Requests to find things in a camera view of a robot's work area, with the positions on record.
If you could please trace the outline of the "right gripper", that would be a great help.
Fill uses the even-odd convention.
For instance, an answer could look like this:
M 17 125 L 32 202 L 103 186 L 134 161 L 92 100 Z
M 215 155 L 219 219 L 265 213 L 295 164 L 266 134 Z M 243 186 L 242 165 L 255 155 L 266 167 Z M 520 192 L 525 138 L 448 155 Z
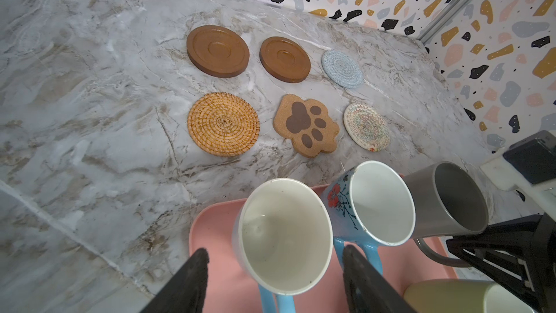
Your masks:
M 555 221 L 548 214 L 494 224 L 479 235 L 455 236 L 447 247 L 533 310 L 555 312 Z

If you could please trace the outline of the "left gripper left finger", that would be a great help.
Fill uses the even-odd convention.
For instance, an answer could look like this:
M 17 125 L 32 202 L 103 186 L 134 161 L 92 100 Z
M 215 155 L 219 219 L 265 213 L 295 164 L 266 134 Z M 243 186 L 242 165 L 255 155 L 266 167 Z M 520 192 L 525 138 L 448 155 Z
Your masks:
M 202 312 L 209 279 L 208 263 L 207 250 L 197 249 L 140 313 Z

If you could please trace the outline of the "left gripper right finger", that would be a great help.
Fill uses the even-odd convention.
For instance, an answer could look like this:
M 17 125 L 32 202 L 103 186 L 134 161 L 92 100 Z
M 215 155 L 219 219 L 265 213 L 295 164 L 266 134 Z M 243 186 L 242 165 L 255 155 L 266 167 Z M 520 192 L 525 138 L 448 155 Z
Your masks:
M 356 247 L 347 245 L 342 261 L 349 312 L 415 312 Z

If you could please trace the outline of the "grey mug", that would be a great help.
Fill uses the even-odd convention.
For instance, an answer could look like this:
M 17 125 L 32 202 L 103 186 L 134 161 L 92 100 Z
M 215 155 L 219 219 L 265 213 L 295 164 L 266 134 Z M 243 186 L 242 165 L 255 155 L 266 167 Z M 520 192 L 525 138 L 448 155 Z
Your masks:
M 478 235 L 488 226 L 485 198 L 472 177 L 452 162 L 439 162 L 403 177 L 416 208 L 411 238 L 431 260 L 449 267 L 470 265 L 434 252 L 425 242 L 433 236 Z

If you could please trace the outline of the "light blue patterned mug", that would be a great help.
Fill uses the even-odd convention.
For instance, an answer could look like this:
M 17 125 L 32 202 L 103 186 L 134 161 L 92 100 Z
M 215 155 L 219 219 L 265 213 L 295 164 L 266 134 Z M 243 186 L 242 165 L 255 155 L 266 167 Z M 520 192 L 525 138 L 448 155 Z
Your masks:
M 333 246 L 340 266 L 347 242 L 363 250 L 380 273 L 380 246 L 399 246 L 413 235 L 416 208 L 401 176 L 388 165 L 366 161 L 344 172 L 331 183 L 321 199 L 333 230 Z

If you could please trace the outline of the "multicolour woven coaster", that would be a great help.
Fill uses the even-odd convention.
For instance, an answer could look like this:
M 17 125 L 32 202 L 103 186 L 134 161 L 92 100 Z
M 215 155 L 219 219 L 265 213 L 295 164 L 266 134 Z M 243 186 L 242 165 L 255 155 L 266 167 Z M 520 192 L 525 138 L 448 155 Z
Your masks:
M 389 146 L 390 135 L 384 118 L 366 104 L 348 105 L 343 114 L 343 123 L 349 136 L 360 147 L 379 152 Z

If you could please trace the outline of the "woven rattan coaster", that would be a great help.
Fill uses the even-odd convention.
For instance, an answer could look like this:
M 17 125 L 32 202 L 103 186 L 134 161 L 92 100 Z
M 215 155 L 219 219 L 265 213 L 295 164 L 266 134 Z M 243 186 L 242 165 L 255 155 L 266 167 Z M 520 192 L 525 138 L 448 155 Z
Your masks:
M 226 92 L 201 97 L 189 111 L 187 125 L 193 141 L 219 157 L 246 153 L 260 132 L 256 110 L 244 99 Z

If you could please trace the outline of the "cork paw coaster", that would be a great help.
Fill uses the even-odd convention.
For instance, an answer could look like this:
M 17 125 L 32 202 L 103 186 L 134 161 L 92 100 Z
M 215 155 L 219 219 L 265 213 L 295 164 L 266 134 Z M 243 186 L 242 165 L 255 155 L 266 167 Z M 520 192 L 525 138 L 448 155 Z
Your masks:
M 275 131 L 290 139 L 293 148 L 304 157 L 330 154 L 337 149 L 339 125 L 329 116 L 328 109 L 315 99 L 303 100 L 294 94 L 282 97 L 273 120 Z

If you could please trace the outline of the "light blue woven coaster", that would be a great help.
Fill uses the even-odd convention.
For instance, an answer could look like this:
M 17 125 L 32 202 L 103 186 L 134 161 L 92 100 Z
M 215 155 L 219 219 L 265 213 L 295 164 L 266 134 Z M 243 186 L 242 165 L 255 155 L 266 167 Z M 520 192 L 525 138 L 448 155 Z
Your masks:
M 357 88 L 364 82 L 359 65 L 343 52 L 324 52 L 321 64 L 327 76 L 343 88 Z

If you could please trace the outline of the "brown wooden coaster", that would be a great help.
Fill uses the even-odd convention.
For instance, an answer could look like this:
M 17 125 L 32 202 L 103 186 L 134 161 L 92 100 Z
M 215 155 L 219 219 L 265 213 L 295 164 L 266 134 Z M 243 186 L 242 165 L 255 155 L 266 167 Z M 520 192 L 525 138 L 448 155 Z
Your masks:
M 267 72 L 286 83 L 300 83 L 311 71 L 306 51 L 287 38 L 267 38 L 261 45 L 259 57 Z
M 250 52 L 237 33 L 222 26 L 201 26 L 187 37 L 191 62 L 202 72 L 217 78 L 232 78 L 243 73 Z

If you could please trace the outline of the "green handled cream mug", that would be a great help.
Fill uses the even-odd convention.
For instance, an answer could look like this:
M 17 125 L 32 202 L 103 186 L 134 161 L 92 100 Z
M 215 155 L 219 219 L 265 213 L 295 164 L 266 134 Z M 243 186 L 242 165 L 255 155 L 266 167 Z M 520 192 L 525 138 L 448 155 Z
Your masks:
M 442 279 L 410 285 L 403 295 L 417 312 L 533 312 L 501 285 Z

